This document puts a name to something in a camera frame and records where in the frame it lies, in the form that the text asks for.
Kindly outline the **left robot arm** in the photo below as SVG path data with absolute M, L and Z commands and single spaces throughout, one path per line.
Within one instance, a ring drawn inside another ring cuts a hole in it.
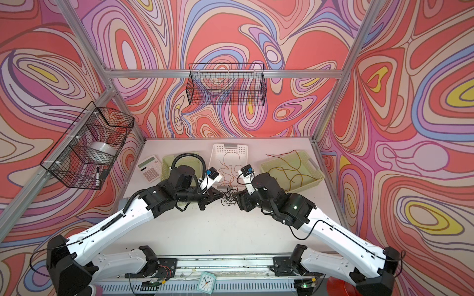
M 69 238 L 57 235 L 48 241 L 46 269 L 57 295 L 77 296 L 95 281 L 117 275 L 149 278 L 158 272 L 159 259 L 147 245 L 110 256 L 103 250 L 142 224 L 177 209 L 179 202 L 197 204 L 205 210 L 222 197 L 213 187 L 223 178 L 218 170 L 204 168 L 201 178 L 197 178 L 190 166 L 176 165 L 185 157 L 203 161 L 194 153 L 178 155 L 166 180 L 135 192 L 117 213 Z

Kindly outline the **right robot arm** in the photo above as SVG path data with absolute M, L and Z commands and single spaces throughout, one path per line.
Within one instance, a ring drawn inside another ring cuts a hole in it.
M 254 175 L 251 170 L 243 169 L 238 184 L 245 187 L 237 194 L 237 204 L 242 211 L 259 208 L 290 231 L 306 233 L 299 241 L 315 237 L 337 252 L 328 255 L 300 243 L 290 256 L 292 273 L 327 275 L 354 286 L 362 296 L 392 295 L 396 270 L 402 266 L 399 251 L 363 240 L 332 220 L 311 200 L 285 192 L 268 173 Z

